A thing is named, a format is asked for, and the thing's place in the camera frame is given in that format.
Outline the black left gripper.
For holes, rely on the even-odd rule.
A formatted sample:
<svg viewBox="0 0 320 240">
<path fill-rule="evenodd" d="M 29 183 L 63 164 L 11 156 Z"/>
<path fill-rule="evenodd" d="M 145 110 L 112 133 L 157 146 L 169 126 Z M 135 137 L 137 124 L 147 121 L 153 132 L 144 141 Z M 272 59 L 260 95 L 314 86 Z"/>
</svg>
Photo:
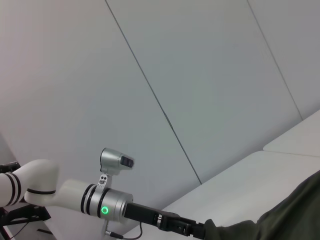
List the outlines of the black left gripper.
<svg viewBox="0 0 320 240">
<path fill-rule="evenodd" d="M 158 210 L 137 203 L 128 203 L 124 217 L 147 225 L 155 226 L 165 232 L 186 232 L 187 236 L 204 238 L 205 225 L 194 220 L 180 217 L 176 213 Z"/>
</svg>

